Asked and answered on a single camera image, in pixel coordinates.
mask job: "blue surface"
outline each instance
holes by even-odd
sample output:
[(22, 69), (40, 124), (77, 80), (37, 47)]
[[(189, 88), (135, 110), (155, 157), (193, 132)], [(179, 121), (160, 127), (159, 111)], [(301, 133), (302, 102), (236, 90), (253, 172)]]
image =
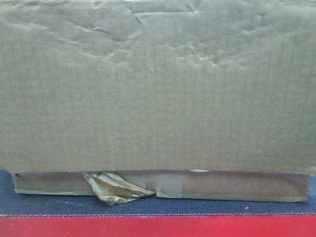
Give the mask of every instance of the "blue surface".
[(108, 206), (97, 197), (16, 194), (0, 169), (0, 216), (197, 216), (316, 214), (316, 179), (307, 202), (219, 201), (145, 197)]

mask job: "crumpled cardboard surface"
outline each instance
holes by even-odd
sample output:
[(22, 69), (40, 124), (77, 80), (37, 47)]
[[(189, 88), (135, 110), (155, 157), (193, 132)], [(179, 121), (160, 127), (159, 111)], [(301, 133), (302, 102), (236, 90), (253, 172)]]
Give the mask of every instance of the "crumpled cardboard surface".
[(310, 0), (0, 0), (10, 173), (316, 173)]

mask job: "corrugated cardboard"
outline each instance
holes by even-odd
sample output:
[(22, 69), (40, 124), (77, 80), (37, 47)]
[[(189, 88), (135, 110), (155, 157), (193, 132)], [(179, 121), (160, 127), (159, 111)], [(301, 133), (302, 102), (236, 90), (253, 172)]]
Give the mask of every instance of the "corrugated cardboard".
[(0, 1), (11, 173), (316, 174), (309, 0)]

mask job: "red edge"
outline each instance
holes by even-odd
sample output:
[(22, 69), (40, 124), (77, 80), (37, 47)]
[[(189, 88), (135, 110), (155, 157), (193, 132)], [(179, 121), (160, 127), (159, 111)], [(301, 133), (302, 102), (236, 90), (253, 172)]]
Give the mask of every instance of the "red edge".
[(1, 237), (316, 237), (316, 215), (0, 217)]

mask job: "brown packing tape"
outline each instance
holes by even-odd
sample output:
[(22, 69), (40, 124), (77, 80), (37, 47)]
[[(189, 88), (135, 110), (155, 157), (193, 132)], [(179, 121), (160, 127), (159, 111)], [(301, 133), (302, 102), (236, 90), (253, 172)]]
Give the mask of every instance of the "brown packing tape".
[(163, 170), (90, 172), (84, 175), (79, 172), (22, 173), (12, 177), (19, 193), (97, 195), (108, 204), (125, 203), (147, 195), (160, 198), (304, 201), (311, 180), (308, 175)]

